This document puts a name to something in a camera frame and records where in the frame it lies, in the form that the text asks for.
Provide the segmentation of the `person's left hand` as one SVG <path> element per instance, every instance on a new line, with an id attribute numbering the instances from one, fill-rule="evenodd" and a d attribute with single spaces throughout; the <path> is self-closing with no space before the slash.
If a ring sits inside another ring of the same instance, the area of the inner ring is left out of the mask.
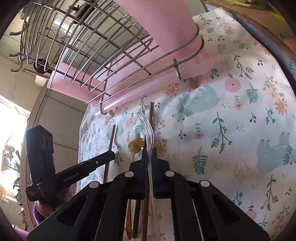
<path id="1" fill-rule="evenodd" d="M 60 193 L 61 200 L 59 205 L 57 205 L 56 207 L 53 208 L 42 201 L 36 201 L 35 206 L 37 208 L 38 213 L 41 214 L 41 216 L 43 216 L 44 218 L 47 218 L 48 216 L 53 214 L 57 209 L 63 206 L 66 202 L 68 202 L 73 196 L 74 194 L 71 188 L 67 188 L 66 190 Z"/>

